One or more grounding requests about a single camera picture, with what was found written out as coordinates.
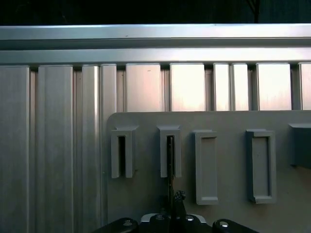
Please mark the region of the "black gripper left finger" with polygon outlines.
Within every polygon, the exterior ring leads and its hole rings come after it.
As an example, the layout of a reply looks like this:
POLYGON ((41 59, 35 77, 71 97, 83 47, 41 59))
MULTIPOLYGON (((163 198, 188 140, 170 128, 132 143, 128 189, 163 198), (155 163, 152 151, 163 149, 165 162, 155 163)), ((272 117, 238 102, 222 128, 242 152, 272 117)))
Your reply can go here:
POLYGON ((123 217, 104 225, 94 233, 170 233, 173 211, 173 176, 168 177, 168 195, 164 199, 164 208, 160 214, 148 214, 138 224, 136 220, 123 217))

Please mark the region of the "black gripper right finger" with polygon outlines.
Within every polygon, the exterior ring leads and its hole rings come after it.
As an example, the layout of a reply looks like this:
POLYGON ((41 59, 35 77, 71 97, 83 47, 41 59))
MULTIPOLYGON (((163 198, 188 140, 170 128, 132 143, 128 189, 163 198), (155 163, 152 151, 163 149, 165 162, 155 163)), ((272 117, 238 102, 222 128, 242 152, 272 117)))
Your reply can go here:
POLYGON ((177 191, 173 199, 173 233, 253 233, 254 230, 229 219, 219 219, 209 226, 202 216, 187 214, 185 193, 177 191))

